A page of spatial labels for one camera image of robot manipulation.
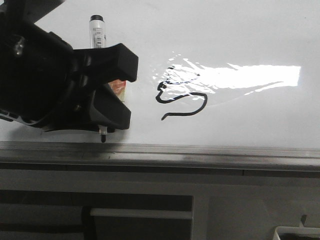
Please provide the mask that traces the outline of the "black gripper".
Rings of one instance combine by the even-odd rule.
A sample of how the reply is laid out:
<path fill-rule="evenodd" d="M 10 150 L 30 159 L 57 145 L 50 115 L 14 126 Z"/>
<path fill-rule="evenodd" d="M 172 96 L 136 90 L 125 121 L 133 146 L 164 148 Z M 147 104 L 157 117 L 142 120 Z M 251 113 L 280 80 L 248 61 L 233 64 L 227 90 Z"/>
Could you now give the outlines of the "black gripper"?
<path fill-rule="evenodd" d="M 34 0 L 0 8 L 0 117 L 46 131 L 98 131 L 90 110 L 99 83 L 135 82 L 139 58 L 124 44 L 73 49 L 31 22 Z"/>

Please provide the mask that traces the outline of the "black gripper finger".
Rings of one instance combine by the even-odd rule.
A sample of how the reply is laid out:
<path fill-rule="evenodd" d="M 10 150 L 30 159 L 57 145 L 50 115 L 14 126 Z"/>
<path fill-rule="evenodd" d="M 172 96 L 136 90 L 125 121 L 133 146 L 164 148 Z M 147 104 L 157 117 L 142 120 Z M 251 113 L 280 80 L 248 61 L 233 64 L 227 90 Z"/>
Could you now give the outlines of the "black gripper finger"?
<path fill-rule="evenodd" d="M 131 111 L 116 96 L 108 83 L 94 91 L 89 116 L 97 125 L 119 130 L 127 130 L 130 127 Z"/>

